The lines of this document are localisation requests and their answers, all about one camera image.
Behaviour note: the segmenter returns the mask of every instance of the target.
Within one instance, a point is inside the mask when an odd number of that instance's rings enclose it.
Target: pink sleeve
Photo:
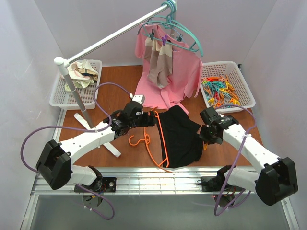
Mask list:
[[[144,55],[145,50],[145,40],[144,36],[142,35],[143,28],[141,29],[139,35],[136,39],[136,46],[135,46],[135,56],[138,58],[142,58]]]
[[[196,90],[196,94],[194,97],[197,96],[201,85],[201,73],[202,73],[202,63],[195,68],[194,72],[189,77],[189,81],[184,89],[184,94],[188,98],[192,96],[194,90]]]

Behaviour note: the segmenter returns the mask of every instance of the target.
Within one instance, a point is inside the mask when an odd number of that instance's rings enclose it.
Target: robotic arm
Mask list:
[[[60,143],[49,141],[36,164],[36,169],[54,190],[73,183],[100,192],[103,178],[101,173],[93,166],[73,164],[84,154],[127,134],[134,127],[154,126],[154,112],[144,113],[142,110],[144,100],[143,95],[135,95],[123,110],[115,111],[111,115],[111,126],[101,132],[85,132]],[[108,123],[109,118],[106,118],[93,130],[102,129]]]
[[[205,143],[221,144],[224,140],[239,149],[246,134],[236,119],[231,115],[219,115],[213,107],[203,110],[200,115],[206,124],[200,131],[200,138]],[[247,136],[241,154],[257,173],[234,168],[227,182],[229,185],[256,193],[269,206],[298,191],[295,164],[290,158],[281,159],[264,148],[251,135]],[[231,165],[227,165],[221,168],[207,185],[212,190],[219,191],[230,167]]]

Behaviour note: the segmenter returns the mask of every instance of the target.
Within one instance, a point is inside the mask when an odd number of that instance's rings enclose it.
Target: beige cloth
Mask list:
[[[98,79],[98,72],[93,69],[88,60],[73,62],[67,67],[70,78],[76,88],[82,89],[89,85],[94,85]],[[70,92],[70,88],[65,84],[65,91]]]
[[[149,62],[148,79],[160,89],[168,85],[167,77],[173,71],[173,51],[170,44],[160,46],[157,40],[145,40],[144,59]]]

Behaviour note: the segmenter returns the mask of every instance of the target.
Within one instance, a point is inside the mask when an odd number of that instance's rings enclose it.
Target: purple clothespin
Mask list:
[[[163,45],[165,46],[165,42],[167,40],[167,35],[165,35],[164,37],[162,37],[162,42],[163,42]]]

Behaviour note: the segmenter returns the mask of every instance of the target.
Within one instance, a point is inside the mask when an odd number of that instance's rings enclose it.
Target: pink shirt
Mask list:
[[[144,27],[148,32],[154,29],[156,38],[161,39],[161,37],[167,35],[159,25],[145,25]],[[145,52],[145,40],[147,37],[143,36],[142,33],[146,34],[143,28],[137,37],[135,48],[135,55],[138,58],[143,58]],[[167,39],[173,44],[187,47],[187,44],[178,42],[168,35]],[[143,58],[143,74],[135,94],[145,95],[144,107],[155,108],[158,106],[160,109],[168,109],[178,104],[187,112],[180,102],[185,97],[191,97],[194,90],[196,90],[195,97],[197,96],[201,84],[201,72],[202,62],[194,52],[174,46],[173,72],[167,77],[168,85],[160,89],[148,80],[149,62]]]

